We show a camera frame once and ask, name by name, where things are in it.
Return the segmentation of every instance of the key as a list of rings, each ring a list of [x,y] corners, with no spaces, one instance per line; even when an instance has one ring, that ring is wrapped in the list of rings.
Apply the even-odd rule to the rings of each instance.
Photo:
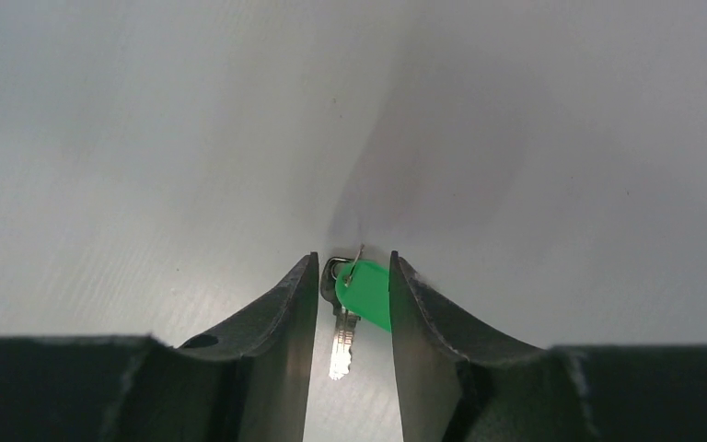
[[[330,359],[330,378],[334,380],[340,380],[348,374],[352,360],[351,345],[354,343],[354,329],[356,322],[359,321],[359,316],[342,306],[335,291],[340,268],[350,262],[355,260],[333,257],[327,261],[321,273],[321,297],[332,304],[332,314],[336,318]]]

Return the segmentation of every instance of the gray surface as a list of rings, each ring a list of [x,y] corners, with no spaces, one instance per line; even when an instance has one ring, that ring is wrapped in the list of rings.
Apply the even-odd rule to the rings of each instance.
[[[0,2],[0,333],[179,344],[359,241],[529,343],[707,342],[707,2]],[[306,440],[399,440],[322,310]]]

